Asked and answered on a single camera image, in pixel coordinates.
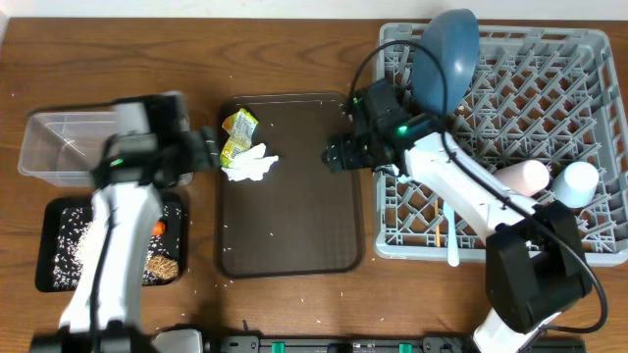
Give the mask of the green snack wrapper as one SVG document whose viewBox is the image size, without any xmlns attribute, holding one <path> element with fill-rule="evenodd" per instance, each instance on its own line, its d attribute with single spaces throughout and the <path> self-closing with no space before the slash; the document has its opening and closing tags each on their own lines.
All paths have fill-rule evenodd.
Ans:
<svg viewBox="0 0 628 353">
<path fill-rule="evenodd" d="M 259 122 L 244 108 L 228 116 L 222 128 L 228 133 L 220 160 L 223 167 L 229 167 L 236 156 L 251 148 L 252 136 Z"/>
</svg>

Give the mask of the orange carrot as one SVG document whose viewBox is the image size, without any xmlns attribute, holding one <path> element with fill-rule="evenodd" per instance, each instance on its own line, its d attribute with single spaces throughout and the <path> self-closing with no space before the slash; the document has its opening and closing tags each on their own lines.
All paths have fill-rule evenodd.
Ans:
<svg viewBox="0 0 628 353">
<path fill-rule="evenodd" d="M 166 225 L 162 221 L 158 221 L 152 230 L 153 236 L 161 236 L 166 231 Z"/>
</svg>

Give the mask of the white tissue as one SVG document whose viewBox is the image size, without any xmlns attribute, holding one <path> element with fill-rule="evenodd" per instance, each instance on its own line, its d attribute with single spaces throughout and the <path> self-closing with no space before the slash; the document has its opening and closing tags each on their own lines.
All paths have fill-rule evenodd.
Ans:
<svg viewBox="0 0 628 353">
<path fill-rule="evenodd" d="M 235 159 L 222 171 L 227 175 L 229 181 L 243 181 L 250 179 L 260 181 L 269 172 L 271 166 L 279 161 L 277 155 L 266 156 L 266 145 L 257 144 L 250 149 L 239 153 Z"/>
</svg>

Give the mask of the wooden chopstick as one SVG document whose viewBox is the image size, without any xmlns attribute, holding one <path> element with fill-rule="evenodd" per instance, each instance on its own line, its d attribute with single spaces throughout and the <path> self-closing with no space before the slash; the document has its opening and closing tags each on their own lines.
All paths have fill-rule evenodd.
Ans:
<svg viewBox="0 0 628 353">
<path fill-rule="evenodd" d="M 439 198 L 437 197 L 434 203 L 434 211 L 435 211 L 435 220 L 437 221 L 436 224 L 436 228 L 435 228 L 435 243 L 436 243 L 436 247 L 441 247 L 441 231 L 440 231 L 440 204 L 439 204 Z"/>
</svg>

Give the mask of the dark blue plate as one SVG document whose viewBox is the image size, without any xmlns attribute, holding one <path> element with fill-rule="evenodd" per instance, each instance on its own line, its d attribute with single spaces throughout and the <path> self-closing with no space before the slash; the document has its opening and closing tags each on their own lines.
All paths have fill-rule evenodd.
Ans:
<svg viewBox="0 0 628 353">
<path fill-rule="evenodd" d="M 479 61 L 479 25 L 468 9 L 450 10 L 433 18 L 423 30 L 419 44 L 428 49 L 445 73 L 447 92 L 437 65 L 421 50 L 414 56 L 411 88 L 418 106 L 440 114 L 446 97 L 446 112 L 452 113 L 470 87 Z"/>
</svg>

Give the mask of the brown food piece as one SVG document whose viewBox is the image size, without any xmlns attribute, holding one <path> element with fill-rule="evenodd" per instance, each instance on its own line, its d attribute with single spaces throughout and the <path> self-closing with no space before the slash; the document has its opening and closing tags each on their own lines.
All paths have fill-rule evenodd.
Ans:
<svg viewBox="0 0 628 353">
<path fill-rule="evenodd" d="M 156 255 L 149 259 L 146 270 L 161 280 L 171 280 L 179 275 L 179 263 L 163 255 Z"/>
</svg>

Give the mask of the cooked white rice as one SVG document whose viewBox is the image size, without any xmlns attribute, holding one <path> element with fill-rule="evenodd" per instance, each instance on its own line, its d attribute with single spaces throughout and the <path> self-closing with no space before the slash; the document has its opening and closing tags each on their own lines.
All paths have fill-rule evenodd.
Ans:
<svg viewBox="0 0 628 353">
<path fill-rule="evenodd" d="M 171 280 L 161 280 L 146 270 L 151 257 L 163 255 L 179 263 L 183 259 L 182 230 L 184 229 L 183 206 L 179 202 L 166 202 L 162 211 L 162 221 L 166 231 L 161 236 L 151 236 L 143 271 L 143 285 L 165 285 Z M 66 208 L 60 217 L 59 233 L 56 238 L 55 253 L 52 256 L 52 291 L 73 291 L 79 284 L 83 262 L 89 257 L 84 249 L 86 238 L 92 225 L 90 206 Z"/>
</svg>

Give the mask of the light blue plastic knife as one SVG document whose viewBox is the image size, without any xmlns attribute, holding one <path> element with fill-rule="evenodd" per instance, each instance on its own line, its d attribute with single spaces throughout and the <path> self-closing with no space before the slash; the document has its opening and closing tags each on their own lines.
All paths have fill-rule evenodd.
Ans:
<svg viewBox="0 0 628 353">
<path fill-rule="evenodd" d="M 451 267 L 458 267 L 460 265 L 460 257 L 455 230 L 455 212 L 453 208 L 446 202 L 444 202 L 443 211 L 447 222 L 447 263 Z"/>
</svg>

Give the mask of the pink cup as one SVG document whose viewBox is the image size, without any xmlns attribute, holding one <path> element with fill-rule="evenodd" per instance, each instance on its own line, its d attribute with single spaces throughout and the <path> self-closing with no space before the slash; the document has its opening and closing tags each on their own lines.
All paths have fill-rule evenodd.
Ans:
<svg viewBox="0 0 628 353">
<path fill-rule="evenodd" d="M 512 190 L 529 197 L 545 189 L 550 183 L 548 169 L 537 160 L 527 160 L 497 170 L 494 176 Z"/>
</svg>

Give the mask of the light blue cup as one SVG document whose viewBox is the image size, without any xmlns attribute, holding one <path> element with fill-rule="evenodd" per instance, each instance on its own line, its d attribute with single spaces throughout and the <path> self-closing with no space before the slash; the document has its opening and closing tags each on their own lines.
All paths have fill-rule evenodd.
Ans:
<svg viewBox="0 0 628 353">
<path fill-rule="evenodd" d="M 551 185 L 554 198 L 573 209 L 588 205 L 596 193 L 600 174 L 587 162 L 574 162 L 556 177 Z"/>
</svg>

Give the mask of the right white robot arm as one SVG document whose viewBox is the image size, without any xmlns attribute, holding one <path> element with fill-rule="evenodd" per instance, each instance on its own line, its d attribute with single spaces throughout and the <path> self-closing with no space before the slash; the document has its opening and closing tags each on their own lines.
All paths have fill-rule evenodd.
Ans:
<svg viewBox="0 0 628 353">
<path fill-rule="evenodd" d="M 388 167 L 441 197 L 485 244 L 492 309 L 473 333 L 480 352 L 524 352 L 553 320 L 595 291 L 603 327 L 608 304 L 589 266 L 577 221 L 559 201 L 541 205 L 501 183 L 445 129 L 445 117 L 411 115 L 377 81 L 349 100 L 352 129 L 329 137 L 322 162 L 333 173 Z"/>
</svg>

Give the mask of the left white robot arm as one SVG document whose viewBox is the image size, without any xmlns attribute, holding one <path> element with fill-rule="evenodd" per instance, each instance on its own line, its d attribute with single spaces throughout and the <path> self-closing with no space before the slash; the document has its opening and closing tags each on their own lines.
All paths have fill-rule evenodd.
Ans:
<svg viewBox="0 0 628 353">
<path fill-rule="evenodd" d="M 37 334 L 32 352 L 154 352 L 140 328 L 148 244 L 162 216 L 160 191 L 182 175 L 220 166 L 217 134 L 192 130 L 179 91 L 108 102 L 119 119 L 90 175 L 93 221 L 86 241 L 94 256 L 54 333 Z"/>
</svg>

